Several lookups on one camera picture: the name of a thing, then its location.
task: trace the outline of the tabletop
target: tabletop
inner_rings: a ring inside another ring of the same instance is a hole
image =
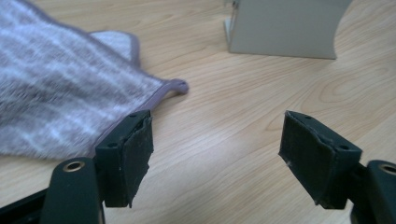
[[[308,114],[363,150],[396,163],[396,2],[353,0],[335,36],[336,60],[231,54],[222,0],[35,0],[86,31],[141,42],[142,67],[183,78],[152,112],[154,153],[129,208],[107,223],[350,223],[324,210],[278,156],[284,113]],[[0,156],[0,206],[49,185],[60,161]]]

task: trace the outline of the folded cloth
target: folded cloth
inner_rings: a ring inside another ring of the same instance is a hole
[[[0,27],[0,154],[92,156],[125,116],[188,91],[140,69],[133,35],[87,34],[22,0],[0,1]]]

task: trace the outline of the table surface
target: table surface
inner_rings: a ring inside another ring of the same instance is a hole
[[[309,114],[396,163],[396,2],[354,0],[335,37],[338,59],[227,51],[222,0],[35,0],[86,31],[141,41],[142,67],[191,91],[153,111],[155,152],[129,208],[107,223],[349,223],[324,210],[277,155],[285,110]],[[0,206],[46,188],[59,161],[0,157]]]

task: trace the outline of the black plastic part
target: black plastic part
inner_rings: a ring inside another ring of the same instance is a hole
[[[92,159],[64,161],[53,171],[40,224],[105,223]]]
[[[396,165],[370,161],[367,165],[367,195],[377,223],[396,223]]]
[[[2,207],[0,209],[0,222],[13,224],[38,223],[46,193],[47,190],[43,189],[15,203]]]
[[[345,180],[359,164],[361,149],[316,119],[287,111],[279,155],[315,204],[345,208]]]
[[[96,166],[101,176],[106,207],[132,206],[153,152],[148,110],[125,118],[96,147]]]

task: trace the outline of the gray metal object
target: gray metal object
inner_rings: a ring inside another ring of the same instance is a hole
[[[350,3],[351,0],[233,1],[233,15],[224,23],[229,51],[335,59],[335,32]]]

